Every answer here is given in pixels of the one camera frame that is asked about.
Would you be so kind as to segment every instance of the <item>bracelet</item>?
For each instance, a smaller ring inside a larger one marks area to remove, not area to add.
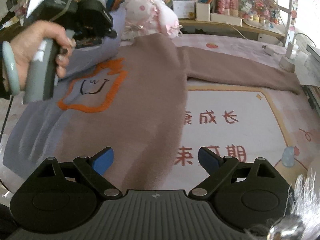
[[[16,68],[16,61],[10,43],[4,41],[2,44],[2,58],[4,61],[4,68],[7,74],[10,91],[13,96],[16,96],[20,92],[20,82],[18,76],[18,70]]]

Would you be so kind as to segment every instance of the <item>hand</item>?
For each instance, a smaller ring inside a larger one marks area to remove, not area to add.
[[[59,78],[66,74],[66,66],[69,64],[69,57],[76,46],[75,40],[69,40],[66,30],[52,22],[37,21],[26,30],[19,33],[11,42],[11,48],[16,61],[19,75],[20,90],[25,89],[29,63],[38,51],[41,41],[44,38],[55,39],[62,47],[60,54],[56,57],[57,75]]]

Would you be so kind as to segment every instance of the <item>orange embroidery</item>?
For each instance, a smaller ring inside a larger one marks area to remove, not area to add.
[[[74,109],[74,110],[82,111],[85,113],[97,113],[97,112],[105,111],[111,105],[113,99],[115,98],[115,96],[119,90],[121,83],[124,81],[124,79],[127,76],[128,72],[122,70],[122,67],[123,67],[122,61],[123,60],[124,60],[124,58],[119,58],[119,59],[115,59],[115,60],[101,62],[101,63],[97,64],[97,67],[93,71],[92,74],[74,79],[69,86],[67,94],[57,102],[58,107],[64,111],[68,110],[68,109]],[[63,100],[65,100],[66,97],[72,92],[73,86],[77,81],[84,79],[84,78],[94,77],[101,70],[106,69],[106,68],[110,69],[110,71],[107,73],[108,75],[119,74],[119,76],[116,78],[116,80],[112,84],[109,92],[106,94],[105,100],[103,101],[103,103],[100,106],[89,107],[89,106],[84,106],[84,105],[80,105],[80,104],[67,105],[63,102]]]

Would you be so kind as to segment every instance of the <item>plush toy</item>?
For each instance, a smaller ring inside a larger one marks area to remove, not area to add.
[[[174,38],[180,33],[181,25],[177,15],[165,5],[163,0],[125,0],[125,31],[122,40],[132,40],[137,36],[163,33]]]

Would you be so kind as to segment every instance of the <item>silver tinsel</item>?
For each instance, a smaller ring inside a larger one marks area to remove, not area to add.
[[[316,175],[311,174],[306,179],[300,175],[294,187],[294,198],[288,196],[290,215],[279,219],[271,228],[269,221],[267,225],[246,230],[251,239],[261,239],[255,234],[264,234],[267,228],[267,240],[316,240],[320,236],[320,199],[316,194],[316,191],[320,193],[320,189],[315,189]]]

